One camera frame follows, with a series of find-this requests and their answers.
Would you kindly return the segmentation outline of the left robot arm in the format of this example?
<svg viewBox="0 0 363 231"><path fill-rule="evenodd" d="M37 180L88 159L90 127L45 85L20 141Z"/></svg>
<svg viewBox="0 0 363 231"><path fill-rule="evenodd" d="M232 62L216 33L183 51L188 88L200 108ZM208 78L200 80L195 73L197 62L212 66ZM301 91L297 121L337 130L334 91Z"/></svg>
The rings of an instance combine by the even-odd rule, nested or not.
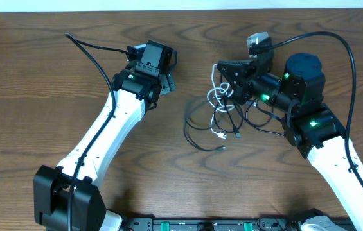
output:
<svg viewBox="0 0 363 231"><path fill-rule="evenodd" d="M131 129L175 90L177 65L176 50L151 40L125 54L128 64L106 80L109 95L90 129L56 167L43 165L33 178L35 222L47 230L119 230L124 222L106 208L100 188Z"/></svg>

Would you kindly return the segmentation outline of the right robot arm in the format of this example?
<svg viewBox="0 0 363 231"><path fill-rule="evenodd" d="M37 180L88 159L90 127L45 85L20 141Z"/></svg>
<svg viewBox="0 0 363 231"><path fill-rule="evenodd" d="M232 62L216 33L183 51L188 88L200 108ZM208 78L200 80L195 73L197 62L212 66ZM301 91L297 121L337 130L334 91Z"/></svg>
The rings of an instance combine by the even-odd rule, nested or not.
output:
<svg viewBox="0 0 363 231"><path fill-rule="evenodd" d="M283 76L270 73L272 58L219 61L219 72L233 88L232 99L256 98L284 112L284 135L327 181L357 230L363 230L363 164L346 129L323 103L325 76L317 56L296 53Z"/></svg>

